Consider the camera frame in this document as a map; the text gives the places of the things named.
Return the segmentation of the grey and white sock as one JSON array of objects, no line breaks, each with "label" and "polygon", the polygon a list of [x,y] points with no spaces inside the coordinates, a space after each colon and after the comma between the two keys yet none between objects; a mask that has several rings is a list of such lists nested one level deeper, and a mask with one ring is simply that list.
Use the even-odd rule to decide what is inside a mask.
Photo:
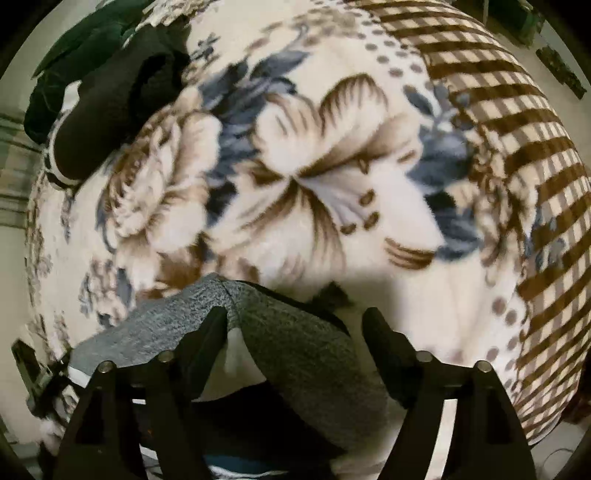
[{"label": "grey and white sock", "polygon": [[215,307],[228,327],[184,430],[217,479],[375,479],[403,411],[363,370],[346,327],[324,309],[259,285],[208,275],[150,300],[78,344],[68,367],[85,385],[100,362],[144,364],[176,347]]}]

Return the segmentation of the black sock with striped cuff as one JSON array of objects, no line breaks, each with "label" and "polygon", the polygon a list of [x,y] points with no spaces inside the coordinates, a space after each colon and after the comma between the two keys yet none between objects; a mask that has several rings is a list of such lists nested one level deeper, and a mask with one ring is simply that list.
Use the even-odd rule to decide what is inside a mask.
[{"label": "black sock with striped cuff", "polygon": [[144,26],[82,80],[76,105],[60,115],[49,134],[43,162],[50,183],[68,189],[84,182],[177,97],[189,63],[189,33],[181,24]]}]

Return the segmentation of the floral fleece bed blanket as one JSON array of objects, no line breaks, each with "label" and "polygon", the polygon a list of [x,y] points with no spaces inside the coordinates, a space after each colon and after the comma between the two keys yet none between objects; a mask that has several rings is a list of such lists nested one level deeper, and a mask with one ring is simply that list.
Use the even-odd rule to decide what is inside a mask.
[{"label": "floral fleece bed blanket", "polygon": [[590,350],[590,178],[519,60],[443,1],[148,2],[120,50],[189,27],[177,97],[73,188],[42,144],[37,352],[215,273],[489,361],[543,439]]}]

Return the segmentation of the dark green pillow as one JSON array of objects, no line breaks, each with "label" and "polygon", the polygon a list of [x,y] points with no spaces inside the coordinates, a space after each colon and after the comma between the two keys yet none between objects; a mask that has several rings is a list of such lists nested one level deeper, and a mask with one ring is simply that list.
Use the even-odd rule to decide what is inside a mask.
[{"label": "dark green pillow", "polygon": [[68,85],[83,79],[116,53],[143,17],[148,1],[112,1],[84,17],[54,43],[33,77],[24,131],[42,145],[57,119]]}]

